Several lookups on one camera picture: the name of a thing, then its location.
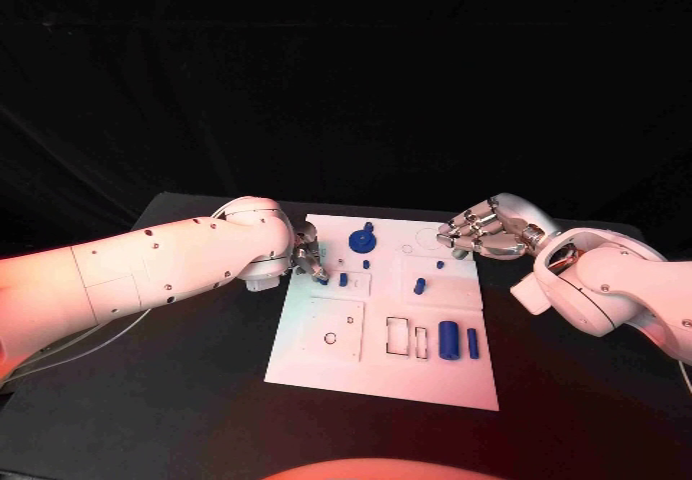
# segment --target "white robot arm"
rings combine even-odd
[[[297,266],[327,280],[314,227],[295,233],[272,200],[239,198],[217,213],[0,261],[0,385],[65,336],[233,278],[259,291]]]
[[[623,323],[692,365],[692,262],[667,262],[633,238],[607,230],[561,232],[540,209],[501,193],[439,227],[438,241],[500,260],[535,256],[533,272],[510,291],[533,315],[550,306],[597,337]]]

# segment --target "blue object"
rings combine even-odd
[[[470,328],[465,331],[468,335],[468,356],[477,360],[478,359],[478,338],[475,336],[475,329]]]
[[[419,279],[415,281],[413,293],[415,293],[416,295],[421,295],[424,290],[425,290],[425,279],[424,279],[424,278],[419,278]]]
[[[439,358],[458,360],[458,325],[457,322],[439,322]]]
[[[372,252],[377,240],[372,234],[372,223],[366,222],[362,230],[356,230],[349,237],[349,247],[356,253]]]

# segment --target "black table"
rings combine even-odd
[[[134,228],[209,215],[225,201],[161,194]],[[281,205],[294,220],[441,222],[457,213]],[[625,225],[562,223],[640,237]],[[676,362],[630,327],[595,338],[552,310],[527,314],[509,287],[529,258],[477,266],[500,412],[264,383],[288,279],[258,294],[238,281],[27,378],[0,412],[0,470],[255,479],[336,458],[395,457],[509,478],[689,478],[692,398]]]

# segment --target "black curtain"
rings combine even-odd
[[[689,254],[683,7],[483,5],[0,7],[1,254],[124,232],[161,191],[451,211],[507,191]]]

